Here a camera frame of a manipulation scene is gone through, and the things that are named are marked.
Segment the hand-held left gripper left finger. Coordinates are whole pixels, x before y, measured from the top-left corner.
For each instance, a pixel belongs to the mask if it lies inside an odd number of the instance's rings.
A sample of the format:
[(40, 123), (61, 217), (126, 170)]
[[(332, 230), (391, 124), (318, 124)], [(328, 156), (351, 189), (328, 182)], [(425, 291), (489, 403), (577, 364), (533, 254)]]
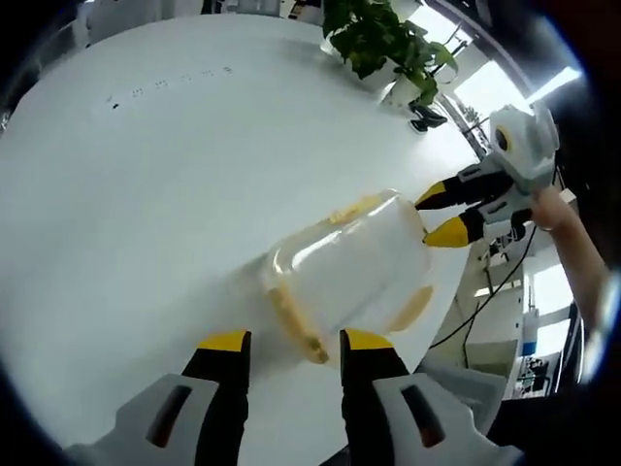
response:
[(99, 440), (64, 450), (71, 465), (236, 465), (248, 417), (251, 332), (211, 334), (179, 374), (122, 405)]

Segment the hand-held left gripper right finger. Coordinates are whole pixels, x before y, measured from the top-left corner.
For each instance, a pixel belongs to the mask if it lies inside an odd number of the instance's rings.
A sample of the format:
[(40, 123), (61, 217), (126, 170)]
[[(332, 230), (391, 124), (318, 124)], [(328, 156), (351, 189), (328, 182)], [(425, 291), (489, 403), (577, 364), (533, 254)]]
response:
[(425, 358), (410, 371), (372, 332), (340, 333), (342, 416), (352, 465), (517, 465), (487, 433), (506, 381)]

